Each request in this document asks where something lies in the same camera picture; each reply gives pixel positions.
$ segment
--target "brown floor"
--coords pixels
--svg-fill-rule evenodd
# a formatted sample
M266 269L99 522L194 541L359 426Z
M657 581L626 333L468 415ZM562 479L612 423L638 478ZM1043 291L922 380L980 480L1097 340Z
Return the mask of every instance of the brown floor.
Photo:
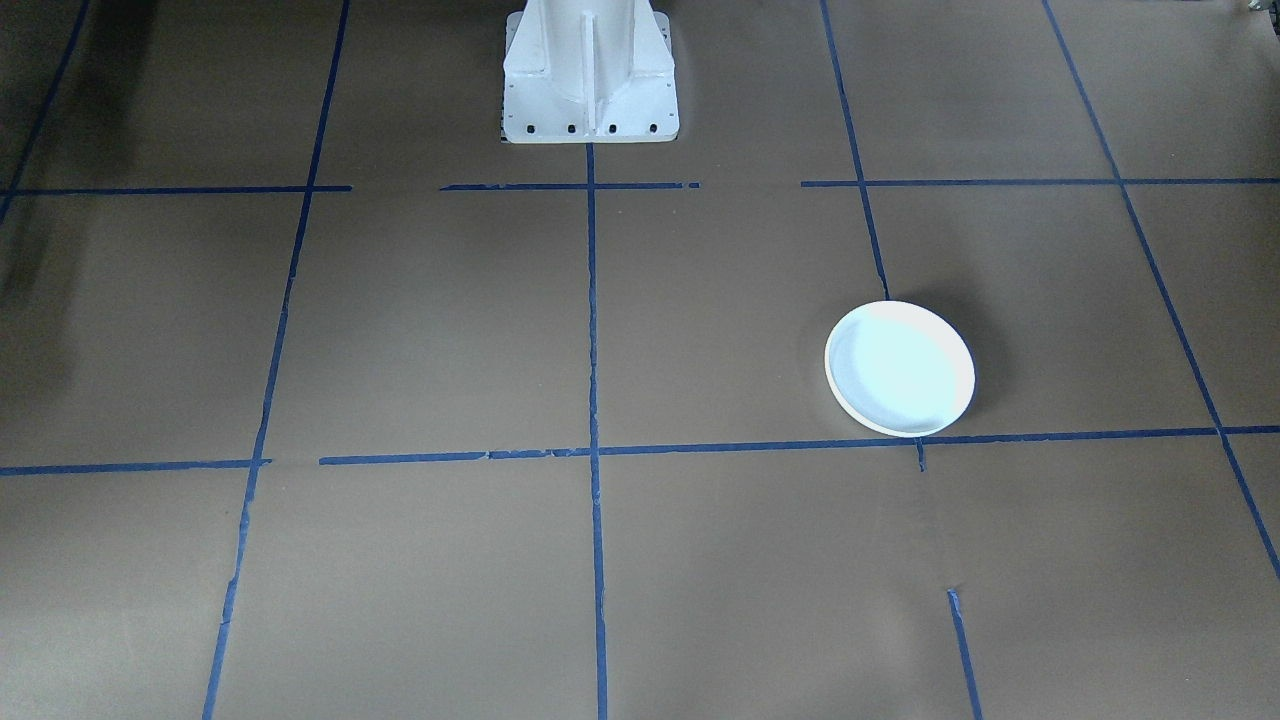
M1275 716L1265 13L657 0L589 150L498 142L520 0L86 5L0 4L5 720Z

